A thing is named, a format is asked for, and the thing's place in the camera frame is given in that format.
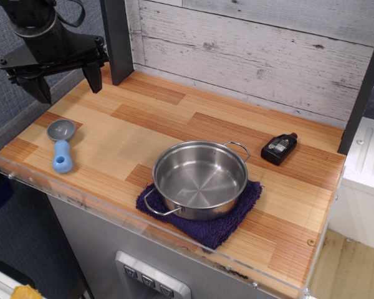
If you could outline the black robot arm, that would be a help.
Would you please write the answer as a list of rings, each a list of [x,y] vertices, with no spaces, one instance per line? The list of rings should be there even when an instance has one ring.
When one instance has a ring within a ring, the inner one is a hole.
[[[66,21],[56,10],[55,1],[0,1],[12,31],[24,44],[0,58],[0,69],[11,83],[22,87],[41,103],[50,103],[46,76],[81,69],[93,93],[102,89],[101,68],[108,62],[101,36],[78,34],[85,9],[75,22]]]

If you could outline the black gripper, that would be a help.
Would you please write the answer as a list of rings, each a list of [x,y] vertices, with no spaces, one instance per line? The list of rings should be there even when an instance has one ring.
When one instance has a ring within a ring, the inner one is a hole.
[[[56,15],[42,26],[11,29],[24,44],[0,57],[0,69],[17,76],[18,84],[38,102],[51,104],[43,76],[81,69],[93,93],[102,89],[101,67],[108,62],[101,36],[79,34],[64,27]]]

